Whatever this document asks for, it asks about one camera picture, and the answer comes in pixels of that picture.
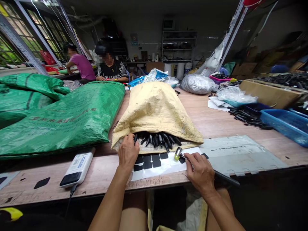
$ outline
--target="wooden table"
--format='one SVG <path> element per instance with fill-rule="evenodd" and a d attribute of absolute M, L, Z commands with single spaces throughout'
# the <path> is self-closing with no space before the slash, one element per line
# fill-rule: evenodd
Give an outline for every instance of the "wooden table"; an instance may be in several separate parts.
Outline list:
<path fill-rule="evenodd" d="M 283 136 L 275 130 L 259 130 L 244 126 L 234 116 L 224 111 L 208 108 L 208 96 L 199 96 L 183 90 L 178 96 L 196 128 L 204 138 L 217 138 L 235 135 L 248 135 L 263 145 L 288 166 L 308 164 L 308 149 Z M 129 92 L 126 92 L 122 106 L 115 118 L 118 121 L 128 106 Z M 82 197 L 106 193 L 118 166 L 118 156 L 110 149 L 111 144 L 102 144 L 97 148 L 84 182 L 77 187 L 73 197 Z M 33 158 L 22 161 L 12 171 L 20 173 L 0 191 L 0 207 L 52 201 L 69 198 L 70 191 L 59 187 L 75 153 Z M 50 177 L 47 185 L 33 189 L 36 183 Z M 145 189 L 187 182 L 185 171 L 128 182 L 127 190 Z"/>

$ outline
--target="red bag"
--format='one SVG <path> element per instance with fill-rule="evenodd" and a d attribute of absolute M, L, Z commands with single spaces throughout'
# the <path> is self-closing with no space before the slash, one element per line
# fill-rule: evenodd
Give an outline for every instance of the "red bag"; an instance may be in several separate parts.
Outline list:
<path fill-rule="evenodd" d="M 47 51 L 40 50 L 41 56 L 45 60 L 47 65 L 54 65 L 56 64 L 56 61 L 53 59 L 51 54 Z"/>

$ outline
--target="black and white striped top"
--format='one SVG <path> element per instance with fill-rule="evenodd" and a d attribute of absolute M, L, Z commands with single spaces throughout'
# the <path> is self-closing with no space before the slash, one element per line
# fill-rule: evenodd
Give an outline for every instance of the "black and white striped top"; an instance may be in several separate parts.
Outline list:
<path fill-rule="evenodd" d="M 119 79 L 121 77 L 128 78 L 128 72 L 123 63 L 115 59 L 113 66 L 111 67 L 108 67 L 106 64 L 99 65 L 97 69 L 97 76 L 103 76 L 105 79 Z"/>

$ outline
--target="shelving unit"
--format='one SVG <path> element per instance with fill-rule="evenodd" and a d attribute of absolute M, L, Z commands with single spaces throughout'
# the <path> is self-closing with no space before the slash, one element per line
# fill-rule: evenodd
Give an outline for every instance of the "shelving unit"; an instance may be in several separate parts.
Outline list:
<path fill-rule="evenodd" d="M 197 31 L 195 30 L 163 30 L 161 60 L 173 63 L 191 62 L 196 40 Z M 173 52 L 173 59 L 164 60 L 164 56 L 170 57 L 170 52 Z"/>

